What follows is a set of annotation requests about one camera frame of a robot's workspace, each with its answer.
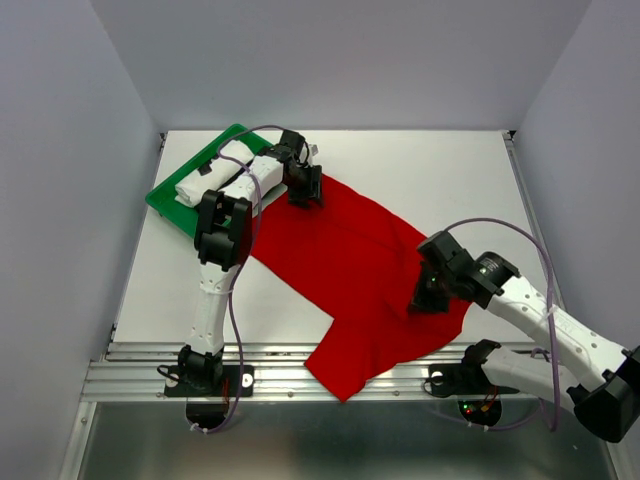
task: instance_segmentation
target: white wall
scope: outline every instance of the white wall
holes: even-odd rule
[[[164,129],[515,129],[589,0],[92,0]]]
[[[568,309],[640,344],[640,2],[594,0],[516,135]],[[636,457],[640,426],[636,426]]]
[[[0,476],[52,479],[118,307],[157,134],[87,0],[3,2],[0,65]]]

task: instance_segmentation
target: purple cable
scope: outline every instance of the purple cable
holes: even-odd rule
[[[551,264],[551,258],[549,254],[546,252],[542,244],[536,240],[531,234],[525,232],[520,227],[516,227],[515,225],[505,222],[504,220],[499,220],[497,218],[488,218],[488,217],[479,217],[479,218],[468,218],[466,220],[461,220],[452,225],[449,225],[444,231],[449,231],[455,227],[460,225],[466,225],[468,223],[478,223],[478,222],[487,222],[487,223],[497,223],[499,225],[503,225],[507,228],[515,230],[519,234],[525,236],[531,243],[533,243],[538,251],[540,252],[540,256],[542,257],[542,261],[544,263],[545,274],[547,276],[547,295],[546,295],[546,307],[547,307],[547,319],[549,321],[549,344],[551,350],[551,372],[553,377],[553,407],[554,407],[554,415],[551,420],[544,416],[547,426],[551,432],[555,432],[558,429],[558,423],[560,420],[560,374],[558,372],[558,338],[556,335],[556,322],[553,316],[552,307],[553,307],[553,266]],[[525,419],[525,421],[514,423],[513,425],[507,425],[504,427],[493,427],[491,430],[510,430],[513,428],[517,428],[523,425],[523,422],[526,423],[531,418],[535,416],[535,413],[531,415],[530,418]]]
[[[540,348],[540,347],[536,347],[533,350],[531,350],[531,358],[534,358],[538,353],[542,354],[542,356],[547,361],[547,363],[551,362],[551,359],[549,358],[549,354],[547,353],[547,351],[544,348]],[[542,413],[542,418],[545,419],[547,426],[549,426],[549,418],[547,417],[547,409],[544,406],[544,400],[539,398],[538,403],[540,404],[539,410]]]
[[[254,183],[254,185],[256,187],[256,197],[257,197],[256,205],[258,207],[258,213],[256,215],[256,231],[255,231],[255,233],[253,235],[253,238],[251,239],[251,247],[249,248],[249,256],[251,256],[251,252],[253,251],[253,246],[256,243],[256,238],[258,238],[258,232],[260,231],[260,224],[262,223],[262,192],[260,191],[260,181],[257,179],[257,177],[251,171],[251,167],[248,167],[247,165],[242,163],[237,158],[233,158],[233,157],[230,157],[228,155],[224,155],[223,153],[221,153],[221,151],[222,151],[222,149],[224,147],[226,147],[233,140],[236,140],[236,139],[242,137],[243,135],[246,135],[249,132],[255,132],[256,130],[264,130],[264,129],[267,129],[267,128],[271,128],[271,129],[275,129],[275,130],[284,130],[284,128],[279,127],[277,125],[260,125],[258,127],[249,128],[249,129],[247,129],[247,130],[245,130],[243,132],[236,133],[235,135],[232,135],[231,137],[227,138],[224,142],[222,142],[220,144],[220,146],[218,147],[218,150],[216,151],[216,153],[217,153],[219,158],[223,158],[224,160],[230,160],[233,163],[237,163],[238,165],[240,165],[240,167],[242,167],[242,169],[251,177],[251,180],[253,181],[253,183]],[[233,310],[233,289],[234,289],[234,287],[236,285],[236,282],[238,281],[238,277],[240,276],[240,272],[242,272],[242,269],[244,268],[245,264],[246,264],[246,261],[245,261],[245,263],[240,265],[240,268],[238,268],[238,271],[235,273],[235,275],[231,279],[231,284],[229,285],[229,292],[230,293],[229,293],[229,298],[227,300],[227,303],[229,305],[229,318],[231,319],[231,326],[233,327],[233,333],[236,336],[236,342],[238,344],[238,355],[240,357],[240,373],[239,373],[239,378],[238,378],[238,390],[236,392],[236,398],[233,401],[233,405],[231,405],[231,407],[229,408],[228,414],[226,415],[224,420],[220,423],[220,425],[218,425],[217,427],[205,430],[203,428],[200,428],[200,426],[198,426],[197,424],[194,424],[193,422],[191,422],[190,420],[187,419],[187,422],[189,423],[189,425],[191,426],[191,428],[193,430],[196,430],[197,432],[203,433],[205,435],[208,435],[210,433],[217,433],[220,430],[222,430],[231,421],[231,418],[233,417],[233,414],[235,413],[236,408],[238,408],[238,403],[240,402],[240,390],[241,390],[241,386],[242,386],[242,377],[244,376],[244,351],[242,349],[242,340],[240,338],[240,331],[238,330],[238,323],[236,322],[236,315],[235,315],[235,312]]]

